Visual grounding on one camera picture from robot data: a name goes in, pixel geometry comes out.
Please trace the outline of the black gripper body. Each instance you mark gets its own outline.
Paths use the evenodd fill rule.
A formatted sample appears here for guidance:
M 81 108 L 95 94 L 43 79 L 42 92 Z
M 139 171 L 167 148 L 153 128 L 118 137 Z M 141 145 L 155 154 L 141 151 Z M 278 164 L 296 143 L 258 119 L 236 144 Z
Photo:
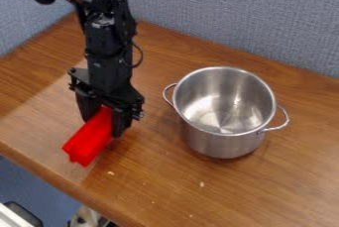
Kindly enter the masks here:
M 118 52 L 113 56 L 85 53 L 87 68 L 73 67 L 70 89 L 101 101 L 111 109 L 118 108 L 131 113 L 133 119 L 143 117 L 145 97 L 131 84 L 133 51 Z

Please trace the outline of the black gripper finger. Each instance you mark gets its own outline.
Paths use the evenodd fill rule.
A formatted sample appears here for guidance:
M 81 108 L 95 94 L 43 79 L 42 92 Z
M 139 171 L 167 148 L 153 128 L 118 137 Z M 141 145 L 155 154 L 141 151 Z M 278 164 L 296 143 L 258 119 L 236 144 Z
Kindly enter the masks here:
M 82 93 L 77 93 L 77 100 L 83 119 L 87 122 L 101 108 L 101 101 Z
M 114 108 L 111 112 L 111 135 L 119 138 L 125 131 L 131 127 L 133 115 L 126 110 Z

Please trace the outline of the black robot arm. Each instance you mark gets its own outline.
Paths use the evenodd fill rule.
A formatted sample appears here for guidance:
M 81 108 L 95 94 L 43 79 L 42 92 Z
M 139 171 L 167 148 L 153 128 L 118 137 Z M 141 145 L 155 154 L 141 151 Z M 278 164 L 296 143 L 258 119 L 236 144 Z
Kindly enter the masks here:
M 51 5 L 57 0 L 35 0 Z M 133 70 L 143 63 L 133 58 L 137 21 L 129 0 L 67 0 L 74 4 L 85 32 L 86 68 L 73 67 L 70 89 L 77 94 L 85 120 L 99 108 L 111 110 L 111 135 L 118 138 L 143 117 L 145 97 L 131 83 Z

